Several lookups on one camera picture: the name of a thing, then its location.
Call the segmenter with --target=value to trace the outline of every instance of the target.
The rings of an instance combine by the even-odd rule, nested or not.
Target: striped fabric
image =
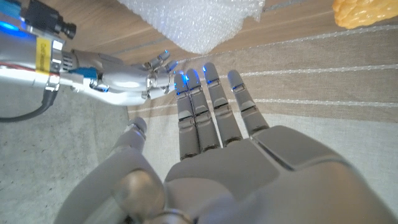
[[[239,71],[271,126],[290,126],[338,151],[398,214],[398,24],[188,58],[180,69],[194,68],[203,79],[206,62],[216,65],[225,90],[227,72]],[[147,121],[144,155],[164,178],[178,162],[174,94],[128,112]]]

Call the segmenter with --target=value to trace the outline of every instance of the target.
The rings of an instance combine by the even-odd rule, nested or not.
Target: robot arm
[[[170,57],[168,51],[142,65],[126,65],[106,54],[66,52],[62,50],[65,41],[57,34],[64,32],[72,39],[76,25],[65,23],[56,10],[37,0],[30,0],[27,9],[21,9],[15,0],[0,0],[0,4],[1,12],[24,21],[23,30],[0,21],[0,82],[41,87],[45,92],[38,110],[0,118],[0,122],[21,121],[43,113],[52,105],[60,85],[119,106],[141,105],[174,89],[170,72],[177,61],[162,66]]]
[[[49,71],[37,67],[40,45],[50,47]],[[0,30],[0,81],[49,88],[57,91],[59,85],[98,100],[120,106],[141,105],[147,99],[170,92],[170,72],[177,61],[161,66],[170,57],[167,51],[144,65],[125,65],[120,59],[99,53],[72,50],[62,51],[59,39],[47,40],[17,31]]]

